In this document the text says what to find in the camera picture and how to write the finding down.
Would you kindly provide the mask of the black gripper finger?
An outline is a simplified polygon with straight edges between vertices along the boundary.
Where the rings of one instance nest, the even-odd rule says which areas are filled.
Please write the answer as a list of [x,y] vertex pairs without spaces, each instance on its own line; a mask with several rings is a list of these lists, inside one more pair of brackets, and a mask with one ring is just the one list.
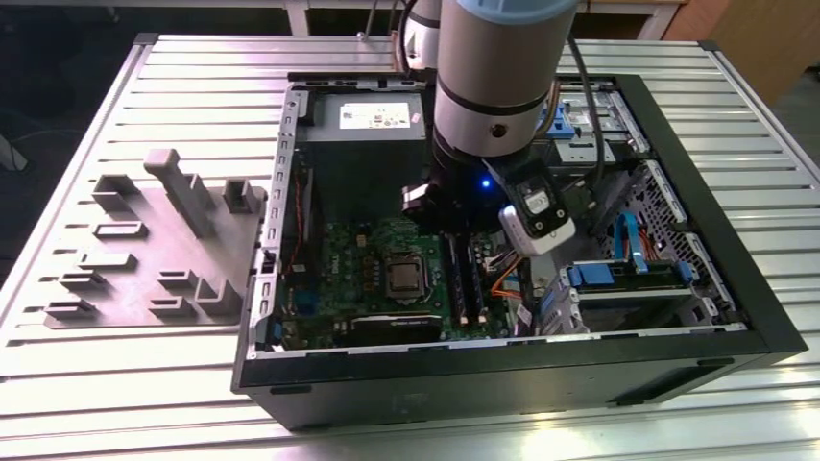
[[429,184],[410,185],[403,188],[403,214],[423,216],[429,211]]

